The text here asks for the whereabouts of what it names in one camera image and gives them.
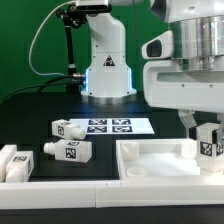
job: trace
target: green backdrop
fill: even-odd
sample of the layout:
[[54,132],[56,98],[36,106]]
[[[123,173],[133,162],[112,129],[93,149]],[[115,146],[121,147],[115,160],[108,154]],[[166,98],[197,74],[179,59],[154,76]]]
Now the green backdrop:
[[[0,13],[0,102],[10,92],[32,85],[41,85],[53,77],[34,74],[29,68],[28,53],[33,37],[52,9],[63,0],[1,1]],[[133,70],[133,85],[143,90],[142,69],[145,60],[141,46],[158,36],[167,25],[149,11],[149,2],[133,6],[113,7],[112,15],[126,27],[127,64]],[[90,64],[90,32],[88,24],[73,30],[75,63],[79,72]],[[67,51],[64,27],[55,15],[41,32],[34,48],[34,67],[40,72],[67,73]],[[49,87],[46,91],[65,91]]]

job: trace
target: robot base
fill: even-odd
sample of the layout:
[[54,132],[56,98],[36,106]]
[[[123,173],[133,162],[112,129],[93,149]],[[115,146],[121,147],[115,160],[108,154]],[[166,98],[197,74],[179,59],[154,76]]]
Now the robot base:
[[130,101],[135,101],[137,98],[136,95],[136,91],[123,97],[94,97],[89,95],[82,95],[82,100],[85,102],[97,104],[122,104]]

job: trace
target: cable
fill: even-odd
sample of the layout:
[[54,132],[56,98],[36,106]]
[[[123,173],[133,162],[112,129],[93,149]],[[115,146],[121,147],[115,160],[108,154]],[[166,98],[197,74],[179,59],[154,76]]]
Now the cable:
[[32,53],[33,53],[33,47],[36,43],[36,40],[42,30],[42,28],[44,27],[44,25],[47,23],[48,19],[52,16],[53,13],[55,13],[55,11],[57,11],[59,8],[61,8],[62,6],[65,6],[65,5],[69,5],[69,4],[73,4],[73,3],[76,3],[76,0],[74,1],[69,1],[69,2],[66,2],[66,3],[63,3],[59,6],[57,6],[55,9],[53,9],[49,14],[48,16],[44,19],[44,21],[42,22],[42,24],[40,25],[40,27],[38,28],[34,38],[33,38],[33,41],[31,43],[31,46],[30,46],[30,50],[29,50],[29,66],[31,68],[31,70],[36,73],[37,75],[41,75],[41,76],[51,76],[51,75],[60,75],[60,76],[64,76],[64,74],[62,73],[40,73],[38,71],[36,71],[33,67],[33,64],[32,64]]
[[27,89],[34,89],[34,88],[40,88],[40,87],[48,87],[48,86],[60,86],[60,85],[66,85],[67,83],[58,83],[58,84],[45,84],[45,85],[36,85],[36,86],[27,86],[20,89],[16,89],[13,92],[9,93],[5,99],[3,100],[3,103],[6,102],[11,96],[13,96],[15,93],[21,92],[23,90]]
[[60,81],[62,79],[72,79],[73,76],[71,75],[66,75],[66,76],[59,76],[59,77],[56,77],[54,79],[51,79],[49,81],[47,81],[43,86],[41,86],[37,92],[40,93],[45,87],[47,87],[46,85],[49,85],[49,84],[52,84],[53,82],[57,82],[57,81]]
[[132,0],[132,10],[133,10],[133,28],[134,28],[134,33],[135,33],[135,42],[136,42],[136,47],[138,49],[138,59],[139,59],[139,65],[140,65],[140,68],[143,70],[143,67],[144,67],[144,62],[142,60],[142,57],[141,57],[141,47],[140,47],[140,43],[139,43],[139,37],[138,37],[138,34],[137,34],[137,19],[136,19],[136,9],[135,9],[135,0]]

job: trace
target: black tabletop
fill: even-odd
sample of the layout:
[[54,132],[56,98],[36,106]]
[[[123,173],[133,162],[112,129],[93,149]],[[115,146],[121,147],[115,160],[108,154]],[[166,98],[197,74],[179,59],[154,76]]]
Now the black tabletop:
[[[155,134],[87,135],[93,156],[87,164],[54,160],[43,152],[51,134],[51,122],[72,118],[148,118]],[[216,116],[198,113],[198,123]],[[183,138],[185,130],[176,110],[150,108],[138,93],[132,102],[100,105],[82,102],[80,96],[65,93],[17,94],[0,105],[0,146],[17,144],[18,150],[34,152],[35,168],[30,181],[118,180],[116,140]],[[1,210],[0,223],[223,223],[224,207],[169,206],[103,209]]]

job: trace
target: metal bracket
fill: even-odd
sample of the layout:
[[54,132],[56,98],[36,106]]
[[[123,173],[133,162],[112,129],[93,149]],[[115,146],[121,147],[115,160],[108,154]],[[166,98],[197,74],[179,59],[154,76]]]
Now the metal bracket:
[[181,122],[186,128],[186,137],[189,138],[189,129],[196,127],[197,123],[194,119],[195,111],[193,110],[178,110],[178,115],[180,117]]
[[217,130],[217,142],[224,145],[224,114],[217,114],[217,120],[221,121]]

